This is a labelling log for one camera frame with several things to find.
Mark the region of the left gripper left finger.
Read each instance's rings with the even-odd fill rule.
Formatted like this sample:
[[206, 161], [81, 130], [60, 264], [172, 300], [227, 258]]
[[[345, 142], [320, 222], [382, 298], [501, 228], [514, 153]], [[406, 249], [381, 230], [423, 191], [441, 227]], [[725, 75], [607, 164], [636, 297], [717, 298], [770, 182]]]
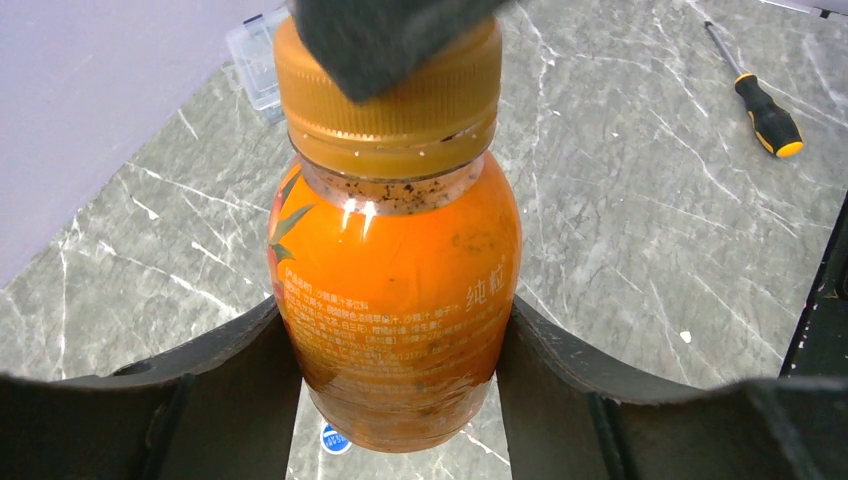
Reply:
[[5, 479], [282, 479], [301, 373], [273, 299], [108, 376], [1, 378]]

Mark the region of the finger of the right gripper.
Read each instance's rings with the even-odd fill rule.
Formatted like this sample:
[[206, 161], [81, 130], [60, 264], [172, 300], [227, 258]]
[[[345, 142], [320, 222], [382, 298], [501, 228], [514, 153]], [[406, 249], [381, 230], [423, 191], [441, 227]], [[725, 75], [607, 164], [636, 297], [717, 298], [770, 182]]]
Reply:
[[503, 0], [304, 0], [291, 3], [307, 51], [354, 102], [396, 86]]

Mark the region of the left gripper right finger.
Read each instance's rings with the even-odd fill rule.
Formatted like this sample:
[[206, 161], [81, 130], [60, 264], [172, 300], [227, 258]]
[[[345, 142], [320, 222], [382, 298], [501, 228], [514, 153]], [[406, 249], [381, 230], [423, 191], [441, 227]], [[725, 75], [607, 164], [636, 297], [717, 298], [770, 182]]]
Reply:
[[712, 390], [625, 364], [516, 299], [496, 370], [516, 479], [843, 479], [847, 381]]

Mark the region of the orange bottle cap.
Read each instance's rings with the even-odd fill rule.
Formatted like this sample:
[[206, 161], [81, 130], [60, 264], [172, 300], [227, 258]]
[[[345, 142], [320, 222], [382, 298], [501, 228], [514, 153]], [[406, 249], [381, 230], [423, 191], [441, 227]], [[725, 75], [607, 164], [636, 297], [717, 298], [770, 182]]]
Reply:
[[277, 29], [273, 55], [290, 140], [322, 167], [377, 179], [425, 177], [476, 158], [493, 140], [502, 65], [495, 17], [361, 104], [307, 51], [293, 19]]

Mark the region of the orange juice bottle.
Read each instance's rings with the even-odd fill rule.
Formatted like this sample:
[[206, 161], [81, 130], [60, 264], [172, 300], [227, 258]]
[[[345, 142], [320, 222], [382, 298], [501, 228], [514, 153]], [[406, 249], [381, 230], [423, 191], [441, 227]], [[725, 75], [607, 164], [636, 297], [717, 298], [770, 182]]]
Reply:
[[522, 244], [489, 146], [391, 179], [352, 176], [300, 149], [279, 185], [272, 290], [314, 405], [357, 446], [438, 446], [487, 395]]

